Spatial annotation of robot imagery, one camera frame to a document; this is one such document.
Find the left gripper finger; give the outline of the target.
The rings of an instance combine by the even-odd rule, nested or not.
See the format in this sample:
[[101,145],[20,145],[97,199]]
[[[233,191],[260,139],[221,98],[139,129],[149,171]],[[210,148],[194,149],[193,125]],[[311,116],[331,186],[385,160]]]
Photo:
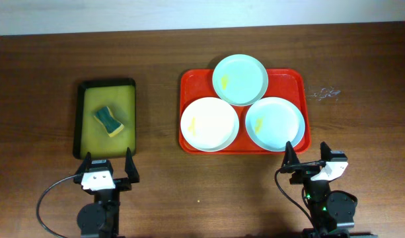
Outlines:
[[82,175],[84,173],[87,173],[89,171],[91,163],[92,163],[91,153],[88,152],[85,155],[85,159],[83,160],[83,162],[81,163],[75,174]]
[[139,182],[139,173],[133,162],[132,152],[130,148],[126,151],[125,172],[130,182]]

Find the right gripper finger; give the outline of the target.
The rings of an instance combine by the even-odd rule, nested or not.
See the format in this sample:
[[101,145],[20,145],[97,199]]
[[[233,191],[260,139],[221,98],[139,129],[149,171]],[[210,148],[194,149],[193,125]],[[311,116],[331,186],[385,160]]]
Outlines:
[[288,141],[285,144],[285,155],[284,155],[281,166],[286,167],[286,166],[290,166],[290,165],[298,165],[299,163],[300,162],[297,157],[297,154],[296,154],[291,142]]
[[332,158],[333,158],[332,150],[329,148],[326,142],[323,141],[320,144],[320,159],[322,161],[331,161]]

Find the light blue plate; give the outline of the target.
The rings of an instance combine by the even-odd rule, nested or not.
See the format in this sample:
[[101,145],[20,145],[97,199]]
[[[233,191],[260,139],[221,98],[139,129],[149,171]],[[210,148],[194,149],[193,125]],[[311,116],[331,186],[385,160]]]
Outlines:
[[298,145],[305,134],[305,118],[292,102],[267,97],[255,102],[245,116],[249,138],[262,149],[283,152],[289,142]]

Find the green and yellow sponge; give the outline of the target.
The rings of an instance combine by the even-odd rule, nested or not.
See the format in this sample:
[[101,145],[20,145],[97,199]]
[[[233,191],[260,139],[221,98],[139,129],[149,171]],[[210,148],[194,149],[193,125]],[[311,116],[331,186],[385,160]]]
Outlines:
[[98,109],[93,116],[104,127],[110,138],[117,136],[124,129],[124,125],[114,117],[108,106]]

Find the white plate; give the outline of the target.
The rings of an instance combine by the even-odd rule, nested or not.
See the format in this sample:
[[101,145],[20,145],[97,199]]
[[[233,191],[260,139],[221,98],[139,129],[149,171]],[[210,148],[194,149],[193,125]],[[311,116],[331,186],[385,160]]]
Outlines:
[[185,141],[198,151],[220,151],[237,137],[239,117],[235,109],[222,99],[200,98],[184,109],[180,132]]

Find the mint green plate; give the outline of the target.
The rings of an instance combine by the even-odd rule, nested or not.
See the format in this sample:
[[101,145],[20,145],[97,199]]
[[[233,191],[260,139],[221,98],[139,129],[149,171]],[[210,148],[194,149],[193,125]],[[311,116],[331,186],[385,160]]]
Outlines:
[[234,54],[222,59],[213,71],[218,97],[231,105],[248,106],[261,99],[268,88],[264,65],[252,56]]

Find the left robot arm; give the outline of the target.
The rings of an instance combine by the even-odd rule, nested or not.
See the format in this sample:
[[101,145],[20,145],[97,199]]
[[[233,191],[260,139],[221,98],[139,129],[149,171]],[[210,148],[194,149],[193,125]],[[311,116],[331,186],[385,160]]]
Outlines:
[[90,153],[86,154],[73,179],[83,191],[94,196],[94,202],[81,208],[77,215],[81,237],[120,236],[120,193],[130,191],[131,185],[140,181],[132,156],[131,149],[127,148],[124,169],[127,176],[114,178],[109,160],[93,160]]

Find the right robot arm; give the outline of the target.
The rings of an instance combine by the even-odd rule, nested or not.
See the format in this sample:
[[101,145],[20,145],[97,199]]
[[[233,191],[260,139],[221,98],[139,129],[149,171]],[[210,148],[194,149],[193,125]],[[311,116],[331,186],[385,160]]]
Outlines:
[[274,175],[290,173],[290,184],[301,184],[301,197],[305,207],[299,205],[282,188],[285,197],[296,205],[308,218],[312,227],[302,231],[301,237],[349,237],[349,229],[355,223],[353,217],[357,198],[342,190],[331,190],[330,182],[341,177],[348,166],[343,151],[335,151],[322,142],[320,160],[302,163],[290,142],[285,145],[281,167]]

